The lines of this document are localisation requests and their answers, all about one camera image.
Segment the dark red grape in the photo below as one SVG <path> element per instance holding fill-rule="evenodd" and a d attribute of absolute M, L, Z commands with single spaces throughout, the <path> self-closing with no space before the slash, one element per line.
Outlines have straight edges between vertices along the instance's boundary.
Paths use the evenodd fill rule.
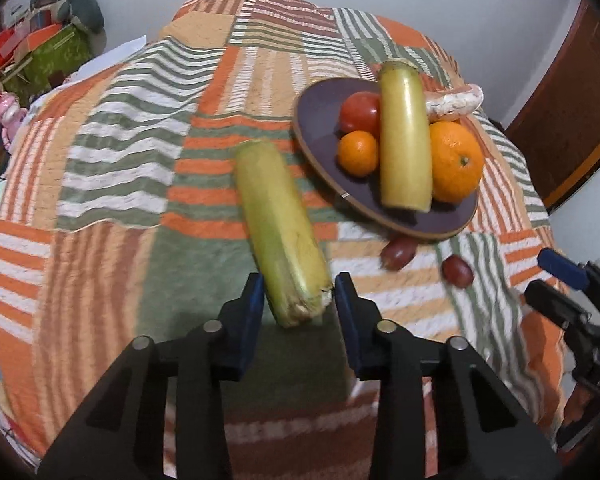
<path fill-rule="evenodd" d="M 400 271 L 415 258 L 417 248 L 418 241 L 413 237 L 393 237 L 380 253 L 382 267 L 391 272 Z"/>
<path fill-rule="evenodd" d="M 450 255 L 442 261 L 441 273 L 445 281 L 460 289 L 469 287 L 475 278 L 470 265 L 458 255 Z"/>

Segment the pink sausage roll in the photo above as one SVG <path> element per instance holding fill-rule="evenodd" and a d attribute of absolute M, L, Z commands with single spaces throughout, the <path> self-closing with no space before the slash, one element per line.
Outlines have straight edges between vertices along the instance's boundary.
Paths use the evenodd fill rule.
<path fill-rule="evenodd" d="M 438 91 L 425 91 L 425 102 L 430 122 L 454 122 L 471 115 L 483 102 L 483 91 L 478 84 Z"/>

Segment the brown wooden door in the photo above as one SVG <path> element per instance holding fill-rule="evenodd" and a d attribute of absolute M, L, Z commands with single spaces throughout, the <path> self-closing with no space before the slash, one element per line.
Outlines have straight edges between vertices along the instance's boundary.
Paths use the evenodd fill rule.
<path fill-rule="evenodd" d="M 600 168 L 600 16 L 588 0 L 506 136 L 526 158 L 547 210 Z"/>

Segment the large orange front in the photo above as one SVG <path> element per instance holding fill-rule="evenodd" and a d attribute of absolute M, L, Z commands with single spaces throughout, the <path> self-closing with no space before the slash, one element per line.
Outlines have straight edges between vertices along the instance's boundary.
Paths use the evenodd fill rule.
<path fill-rule="evenodd" d="M 456 122 L 429 125 L 432 160 L 432 197 L 457 205 L 476 192 L 484 157 L 476 136 Z"/>

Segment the orange green patchwork quilt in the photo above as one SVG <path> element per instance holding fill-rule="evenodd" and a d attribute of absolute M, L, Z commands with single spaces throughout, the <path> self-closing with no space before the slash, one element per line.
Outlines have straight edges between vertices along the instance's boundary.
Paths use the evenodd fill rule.
<path fill-rule="evenodd" d="M 332 192 L 292 133 L 298 95 L 405 58 L 429 90 L 459 86 L 434 41 L 364 11 L 303 0 L 189 0 L 156 42 L 51 94 L 20 130 L 0 203 L 0 428 L 36 465 L 135 336 L 215 316 L 254 269 L 234 188 L 237 145 L 283 155 L 332 273 L 419 337 L 465 336 L 546 434 L 562 422 L 562 337 L 524 305 L 553 244 L 526 161 L 483 112 L 463 119 L 486 163 L 478 207 L 403 270 L 388 234 Z M 442 261 L 474 271 L 460 289 Z"/>

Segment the small tangerine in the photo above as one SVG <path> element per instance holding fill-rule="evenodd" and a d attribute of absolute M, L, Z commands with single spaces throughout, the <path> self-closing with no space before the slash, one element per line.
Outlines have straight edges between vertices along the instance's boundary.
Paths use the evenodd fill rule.
<path fill-rule="evenodd" d="M 351 131 L 339 140 L 336 159 L 338 165 L 350 176 L 367 178 L 379 164 L 378 141 L 369 132 Z"/>

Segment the red tomato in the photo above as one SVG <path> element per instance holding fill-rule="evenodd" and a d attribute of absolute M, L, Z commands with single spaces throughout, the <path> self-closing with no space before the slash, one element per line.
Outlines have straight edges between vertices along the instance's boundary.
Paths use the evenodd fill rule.
<path fill-rule="evenodd" d="M 377 93 L 360 91 L 351 94 L 341 105 L 339 127 L 344 133 L 365 131 L 375 138 L 380 133 L 380 99 Z"/>

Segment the dark purple round plate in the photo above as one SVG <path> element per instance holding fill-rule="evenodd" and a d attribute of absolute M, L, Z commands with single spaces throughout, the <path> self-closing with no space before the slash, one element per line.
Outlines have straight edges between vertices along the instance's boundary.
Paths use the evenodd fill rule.
<path fill-rule="evenodd" d="M 314 82 L 298 95 L 292 121 L 294 137 L 313 170 L 352 209 L 388 230 L 421 240 L 446 240 L 463 231 L 477 211 L 477 193 L 471 193 L 457 205 L 435 200 L 428 212 L 385 208 L 380 203 L 378 174 L 360 180 L 337 164 L 340 108 L 351 94 L 360 91 L 376 93 L 378 85 L 364 79 L 338 77 Z"/>

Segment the pink toy figure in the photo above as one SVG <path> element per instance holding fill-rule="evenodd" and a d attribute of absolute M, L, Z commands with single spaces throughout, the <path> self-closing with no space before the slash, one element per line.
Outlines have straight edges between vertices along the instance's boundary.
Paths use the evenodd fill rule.
<path fill-rule="evenodd" d="M 27 116 L 27 110 L 19 103 L 18 98 L 9 92 L 0 94 L 0 125 L 4 149 L 12 154 L 17 132 Z"/>

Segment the white cloth on bedside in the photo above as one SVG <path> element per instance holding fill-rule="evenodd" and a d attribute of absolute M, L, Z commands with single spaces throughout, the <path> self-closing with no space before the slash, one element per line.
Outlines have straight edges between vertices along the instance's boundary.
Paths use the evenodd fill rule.
<path fill-rule="evenodd" d="M 143 50 L 143 48 L 146 47 L 146 44 L 146 36 L 140 36 L 127 41 L 124 44 L 120 44 L 120 46 L 96 56 L 96 58 L 92 58 L 83 64 L 76 72 L 65 79 L 65 84 L 74 84 L 75 82 L 98 74 L 107 68 L 118 65 Z"/>

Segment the green patterned box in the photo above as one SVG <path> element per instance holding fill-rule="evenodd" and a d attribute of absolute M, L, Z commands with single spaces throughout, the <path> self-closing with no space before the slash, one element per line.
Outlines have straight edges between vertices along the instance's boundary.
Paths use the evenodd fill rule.
<path fill-rule="evenodd" d="M 92 58 L 87 34 L 67 25 L 5 70 L 3 89 L 15 94 L 22 106 L 29 106 L 43 93 L 59 87 Z"/>

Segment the red orange boxes stack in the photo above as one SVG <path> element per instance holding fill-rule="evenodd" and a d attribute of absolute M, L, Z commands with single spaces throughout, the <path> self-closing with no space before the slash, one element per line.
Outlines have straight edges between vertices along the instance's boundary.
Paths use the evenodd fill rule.
<path fill-rule="evenodd" d="M 49 6 L 27 13 L 15 25 L 0 32 L 0 70 L 22 60 L 63 27 L 58 12 Z"/>

